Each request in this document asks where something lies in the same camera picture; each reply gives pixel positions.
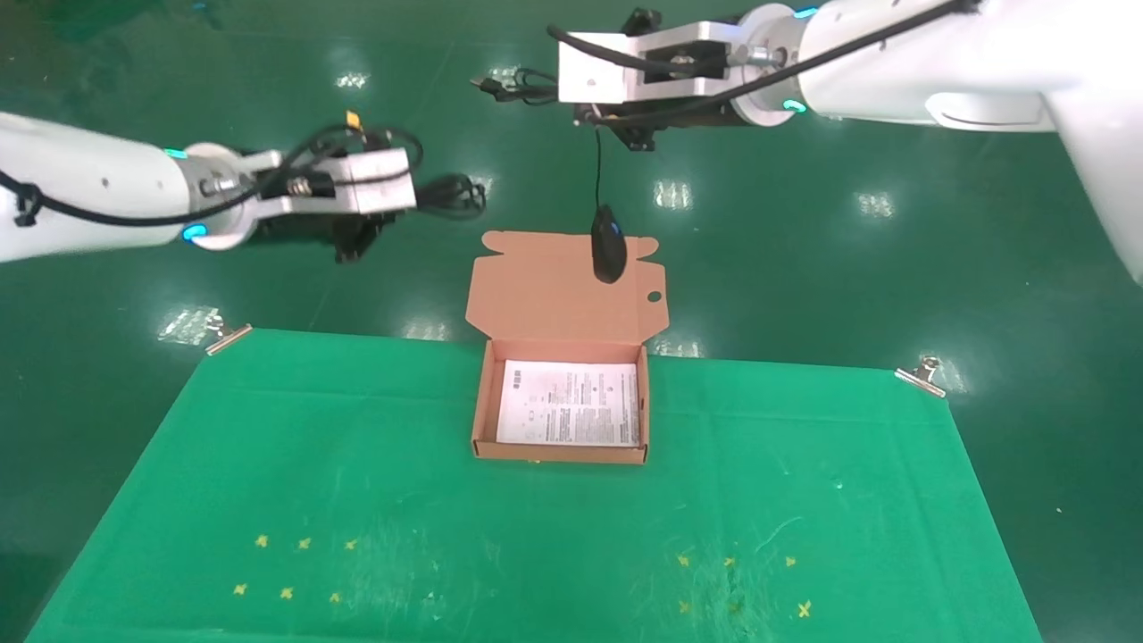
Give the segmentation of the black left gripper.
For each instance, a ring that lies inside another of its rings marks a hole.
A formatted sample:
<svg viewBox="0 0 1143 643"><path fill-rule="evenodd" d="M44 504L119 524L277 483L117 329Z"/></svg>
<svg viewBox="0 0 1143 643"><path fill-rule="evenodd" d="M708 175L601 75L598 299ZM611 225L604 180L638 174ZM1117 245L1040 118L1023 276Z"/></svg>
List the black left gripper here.
<svg viewBox="0 0 1143 643"><path fill-rule="evenodd" d="M322 246L334 262L359 262L379 233L399 219L383 214L285 214L259 222L261 246Z"/></svg>

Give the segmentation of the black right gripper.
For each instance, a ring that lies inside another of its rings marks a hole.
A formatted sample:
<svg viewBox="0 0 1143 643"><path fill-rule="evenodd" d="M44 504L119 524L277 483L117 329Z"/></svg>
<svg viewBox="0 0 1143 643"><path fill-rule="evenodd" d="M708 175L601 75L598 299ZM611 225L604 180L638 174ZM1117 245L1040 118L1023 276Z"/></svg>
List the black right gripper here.
<svg viewBox="0 0 1143 643"><path fill-rule="evenodd" d="M613 132L621 146L632 152L655 151L655 134L670 128L746 127L730 104L702 107L672 115L690 99L642 101L624 104L577 104L576 124Z"/></svg>

